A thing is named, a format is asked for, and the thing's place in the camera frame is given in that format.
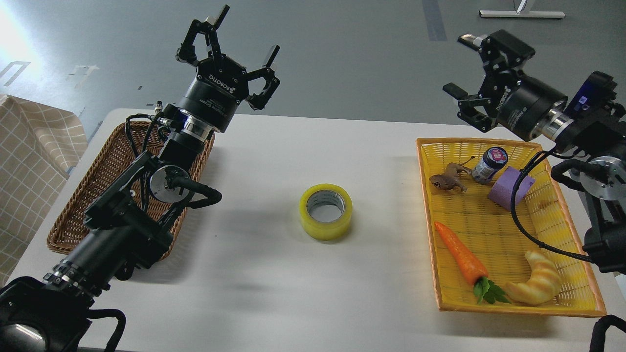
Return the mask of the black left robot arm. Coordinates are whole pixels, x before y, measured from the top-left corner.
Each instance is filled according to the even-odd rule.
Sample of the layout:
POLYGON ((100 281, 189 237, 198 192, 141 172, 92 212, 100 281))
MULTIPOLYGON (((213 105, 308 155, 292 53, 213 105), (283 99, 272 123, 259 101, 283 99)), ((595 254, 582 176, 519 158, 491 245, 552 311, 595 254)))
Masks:
POLYGON ((127 319, 118 309, 93 309, 112 278, 129 279, 149 269, 174 243, 171 229, 186 209, 222 199, 219 191, 192 179, 216 133, 224 132, 237 107, 262 110, 279 86, 272 63, 275 45, 260 69, 248 72, 222 52, 217 31, 229 11, 215 19, 193 20, 176 53, 195 68, 195 79, 178 105, 158 103, 141 149, 125 133, 135 154, 110 186, 85 211, 89 233, 43 279, 23 276, 1 290, 3 352, 75 352, 94 319, 114 318, 105 350, 113 352, 127 319))

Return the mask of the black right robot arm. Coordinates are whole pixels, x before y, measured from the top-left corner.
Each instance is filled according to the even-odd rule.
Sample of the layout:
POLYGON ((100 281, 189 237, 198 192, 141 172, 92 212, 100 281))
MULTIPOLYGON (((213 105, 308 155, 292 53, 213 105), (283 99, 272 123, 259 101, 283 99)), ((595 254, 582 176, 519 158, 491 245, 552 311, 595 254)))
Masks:
POLYGON ((443 90, 457 101, 457 116, 486 133, 501 125, 525 142, 543 135, 555 146, 541 151, 522 170, 526 176, 548 156, 561 158, 551 178, 584 194, 591 228, 583 254, 541 248, 595 264, 600 272, 625 272, 625 107, 616 102, 613 77, 595 71, 571 102, 566 95, 528 76, 523 66, 535 50, 505 30, 458 42, 479 54, 485 72, 476 94, 454 83, 443 90))

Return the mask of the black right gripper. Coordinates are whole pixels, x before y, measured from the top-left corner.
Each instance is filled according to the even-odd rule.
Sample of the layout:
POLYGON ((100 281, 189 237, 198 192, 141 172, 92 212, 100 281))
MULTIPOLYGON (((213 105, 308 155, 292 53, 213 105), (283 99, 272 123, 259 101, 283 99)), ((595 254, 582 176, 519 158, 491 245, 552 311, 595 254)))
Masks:
POLYGON ((457 116, 486 133, 501 125, 525 142, 539 134, 548 113, 561 109, 566 94, 523 73, 535 49, 503 29, 477 36, 466 33, 457 42, 476 51, 485 77, 478 93, 471 94, 454 83, 443 91, 457 102, 457 116))

